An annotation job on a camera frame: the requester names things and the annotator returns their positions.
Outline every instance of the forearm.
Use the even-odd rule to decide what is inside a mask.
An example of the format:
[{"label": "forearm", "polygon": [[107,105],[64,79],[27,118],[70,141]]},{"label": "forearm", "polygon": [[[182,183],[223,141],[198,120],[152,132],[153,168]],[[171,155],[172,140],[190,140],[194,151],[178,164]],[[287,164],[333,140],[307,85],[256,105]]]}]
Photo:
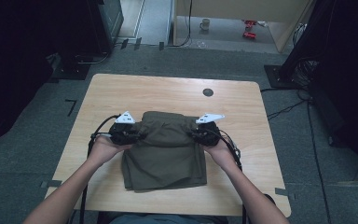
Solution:
[{"label": "forearm", "polygon": [[65,223],[98,167],[92,162],[83,163],[71,177],[36,207],[24,223]]},{"label": "forearm", "polygon": [[235,164],[223,168],[239,193],[252,223],[288,223],[281,210],[273,204]]}]

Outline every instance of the person's left hand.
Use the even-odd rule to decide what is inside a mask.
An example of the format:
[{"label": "person's left hand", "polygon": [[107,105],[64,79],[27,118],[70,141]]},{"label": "person's left hand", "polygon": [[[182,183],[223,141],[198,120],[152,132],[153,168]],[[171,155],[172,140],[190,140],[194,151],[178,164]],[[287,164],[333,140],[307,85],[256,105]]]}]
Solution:
[{"label": "person's left hand", "polygon": [[107,161],[110,161],[115,155],[123,150],[130,149],[132,145],[118,146],[103,135],[98,135],[91,153],[89,154],[88,161],[92,161],[98,166],[102,166]]}]

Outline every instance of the gray carpet floor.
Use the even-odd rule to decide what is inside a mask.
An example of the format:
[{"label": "gray carpet floor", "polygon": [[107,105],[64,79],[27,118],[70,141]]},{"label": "gray carpet floor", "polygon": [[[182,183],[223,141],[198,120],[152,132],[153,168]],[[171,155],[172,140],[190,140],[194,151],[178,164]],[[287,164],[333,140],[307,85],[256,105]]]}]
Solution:
[{"label": "gray carpet floor", "polygon": [[[257,82],[260,89],[265,89],[269,88],[269,82],[263,65],[283,64],[286,57],[211,49],[160,51],[150,46],[134,50],[128,45],[125,49],[115,49],[105,61],[93,65],[86,80],[46,83],[13,128],[0,138],[0,223],[21,223],[44,199],[47,189],[41,188],[41,182],[50,180],[54,174],[94,74],[246,80]],[[268,114],[299,102],[296,91],[262,94]],[[72,103],[65,100],[77,100],[70,116]],[[307,104],[280,114],[269,123],[290,194],[292,215],[289,220],[292,223],[358,223],[358,156],[348,148],[328,145],[328,133],[313,105],[310,117],[329,213],[312,147]],[[95,223],[95,218],[95,212],[87,213],[87,223]],[[230,222],[240,220],[232,217]]]}]

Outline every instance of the black circular marker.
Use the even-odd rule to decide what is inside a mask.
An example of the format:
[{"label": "black circular marker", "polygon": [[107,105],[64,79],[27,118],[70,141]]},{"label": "black circular marker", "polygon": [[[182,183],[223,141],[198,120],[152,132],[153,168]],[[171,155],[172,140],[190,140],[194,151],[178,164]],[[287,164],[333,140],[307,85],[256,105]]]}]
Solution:
[{"label": "black circular marker", "polygon": [[204,89],[204,90],[202,91],[202,93],[203,93],[205,96],[210,97],[210,96],[213,95],[213,90],[211,90],[211,89]]}]

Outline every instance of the person's arm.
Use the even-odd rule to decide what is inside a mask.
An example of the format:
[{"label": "person's arm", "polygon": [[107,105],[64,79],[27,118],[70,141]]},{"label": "person's arm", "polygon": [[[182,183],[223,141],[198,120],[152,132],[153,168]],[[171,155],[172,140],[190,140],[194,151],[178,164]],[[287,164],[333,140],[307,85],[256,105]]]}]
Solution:
[{"label": "person's arm", "polygon": [[92,175],[119,151],[129,148],[130,145],[116,146],[109,138],[98,136],[86,161],[39,204],[24,223],[65,223]]},{"label": "person's arm", "polygon": [[226,144],[220,140],[215,147],[203,147],[223,169],[240,195],[252,223],[289,223],[281,210],[271,202],[237,167]]}]

